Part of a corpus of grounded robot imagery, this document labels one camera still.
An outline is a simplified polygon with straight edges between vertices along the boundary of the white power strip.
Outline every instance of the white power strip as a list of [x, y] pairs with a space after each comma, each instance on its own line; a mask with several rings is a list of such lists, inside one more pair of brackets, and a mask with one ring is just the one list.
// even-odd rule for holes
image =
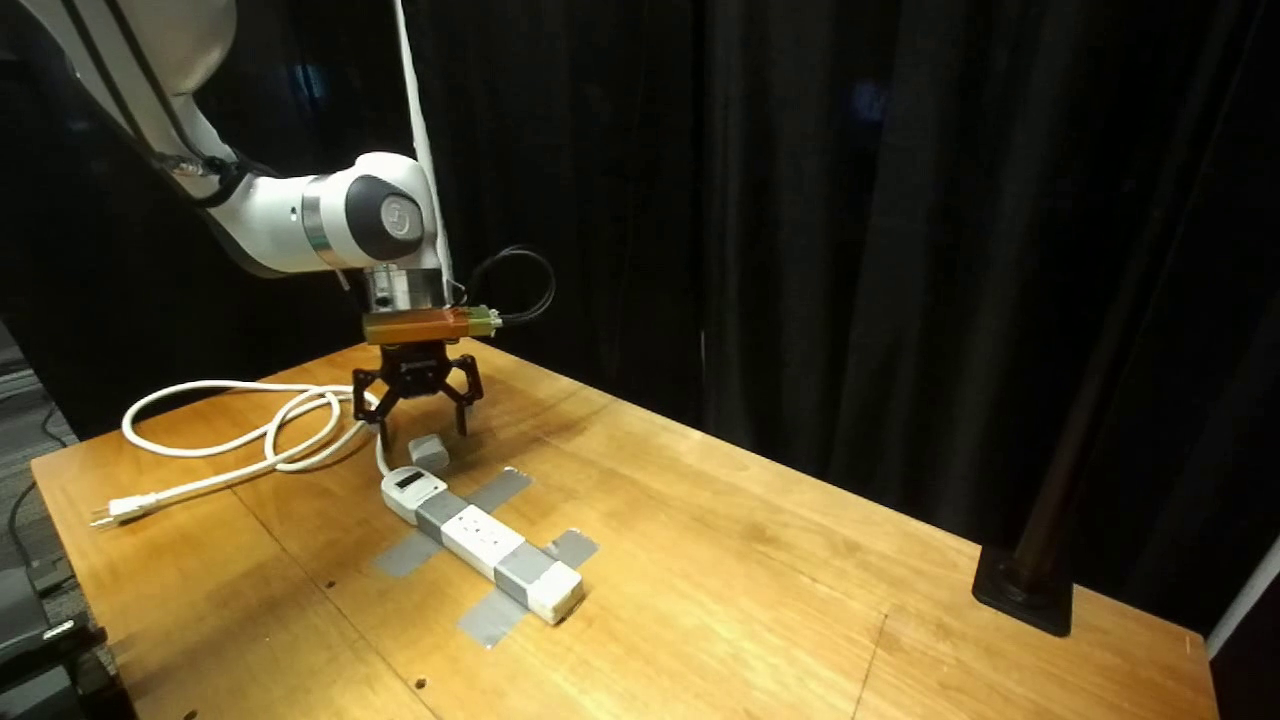
[[585, 575], [576, 567], [532, 549], [482, 509], [453, 495], [438, 474], [407, 465], [391, 469], [378, 488], [399, 520], [453, 549], [532, 615], [558, 622], [585, 598]]

